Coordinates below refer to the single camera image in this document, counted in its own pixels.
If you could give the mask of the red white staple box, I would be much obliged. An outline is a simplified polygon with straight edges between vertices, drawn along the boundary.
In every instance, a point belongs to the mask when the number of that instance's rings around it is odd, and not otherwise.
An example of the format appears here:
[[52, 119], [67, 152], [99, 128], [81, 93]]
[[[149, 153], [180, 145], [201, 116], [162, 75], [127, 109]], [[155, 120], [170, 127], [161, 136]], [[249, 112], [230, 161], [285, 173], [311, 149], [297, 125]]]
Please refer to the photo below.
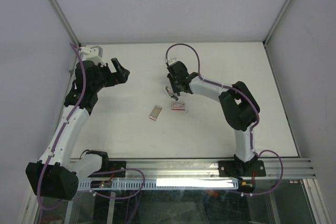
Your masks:
[[173, 102], [171, 109], [172, 111], [185, 111], [186, 105], [184, 102]]

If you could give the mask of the staple box tray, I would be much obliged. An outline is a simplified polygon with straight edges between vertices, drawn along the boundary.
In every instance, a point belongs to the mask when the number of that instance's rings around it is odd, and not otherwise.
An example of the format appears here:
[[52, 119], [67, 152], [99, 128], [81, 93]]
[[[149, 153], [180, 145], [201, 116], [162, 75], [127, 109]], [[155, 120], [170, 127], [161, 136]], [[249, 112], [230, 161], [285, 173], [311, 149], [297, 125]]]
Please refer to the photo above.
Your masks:
[[156, 121], [160, 115], [162, 111], [162, 107], [155, 105], [153, 110], [151, 111], [150, 115], [149, 115], [149, 119]]

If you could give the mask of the white stapler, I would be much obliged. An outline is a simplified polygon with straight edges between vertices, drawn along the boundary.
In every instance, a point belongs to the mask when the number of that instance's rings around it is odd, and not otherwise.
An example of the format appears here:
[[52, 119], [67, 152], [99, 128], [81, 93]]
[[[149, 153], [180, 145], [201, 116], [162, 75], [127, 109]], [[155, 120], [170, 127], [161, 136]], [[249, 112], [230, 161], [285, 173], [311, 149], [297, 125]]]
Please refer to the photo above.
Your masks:
[[165, 86], [164, 89], [170, 99], [172, 99], [174, 102], [177, 102], [179, 100], [179, 98], [169, 89], [168, 86]]

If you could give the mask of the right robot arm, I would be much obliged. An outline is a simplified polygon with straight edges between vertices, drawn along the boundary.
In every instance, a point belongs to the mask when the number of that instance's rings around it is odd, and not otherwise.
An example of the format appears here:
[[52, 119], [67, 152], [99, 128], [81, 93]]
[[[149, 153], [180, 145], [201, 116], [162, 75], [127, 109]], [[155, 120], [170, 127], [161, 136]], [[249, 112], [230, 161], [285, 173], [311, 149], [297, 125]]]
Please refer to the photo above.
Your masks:
[[167, 64], [167, 70], [174, 99], [183, 92], [220, 103], [226, 122], [235, 132], [235, 171], [240, 175], [249, 174], [254, 168], [253, 162], [257, 160], [253, 131], [260, 120], [260, 107], [245, 83], [238, 81], [226, 86], [206, 80], [196, 72], [188, 73], [187, 67], [180, 61]]

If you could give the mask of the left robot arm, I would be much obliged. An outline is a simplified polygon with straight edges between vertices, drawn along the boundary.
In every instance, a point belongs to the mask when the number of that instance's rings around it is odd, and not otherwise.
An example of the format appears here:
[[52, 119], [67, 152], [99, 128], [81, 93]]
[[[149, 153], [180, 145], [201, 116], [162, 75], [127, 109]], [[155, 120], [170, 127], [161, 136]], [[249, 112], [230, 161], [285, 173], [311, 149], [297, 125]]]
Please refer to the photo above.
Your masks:
[[109, 157], [105, 151], [89, 150], [80, 161], [72, 164], [70, 160], [79, 134], [98, 102], [98, 92], [128, 80], [129, 70], [117, 58], [111, 62], [115, 72], [111, 72], [108, 65], [93, 60], [77, 63], [55, 135], [38, 161], [26, 167], [29, 183], [39, 199], [71, 200], [84, 179], [93, 173], [104, 176], [109, 172]]

